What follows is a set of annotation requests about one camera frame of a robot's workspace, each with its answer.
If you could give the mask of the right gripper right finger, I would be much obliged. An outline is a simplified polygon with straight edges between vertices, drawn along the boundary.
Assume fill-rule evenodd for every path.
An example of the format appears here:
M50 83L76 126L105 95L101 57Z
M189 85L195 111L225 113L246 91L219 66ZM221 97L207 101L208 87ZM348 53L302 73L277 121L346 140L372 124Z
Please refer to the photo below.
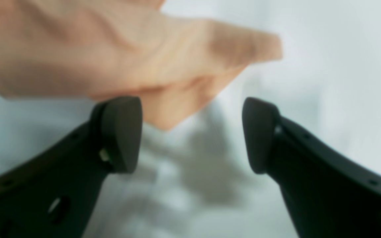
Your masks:
M381 238L381 175L267 101L246 98L242 126L251 169L279 185L300 238Z

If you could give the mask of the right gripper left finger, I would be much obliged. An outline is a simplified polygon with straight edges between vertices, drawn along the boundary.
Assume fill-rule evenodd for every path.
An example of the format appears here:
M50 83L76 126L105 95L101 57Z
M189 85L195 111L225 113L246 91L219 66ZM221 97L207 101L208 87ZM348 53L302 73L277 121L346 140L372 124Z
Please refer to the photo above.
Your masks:
M143 128L138 97L97 104L90 120L0 175L0 238L80 238L104 180L131 174Z

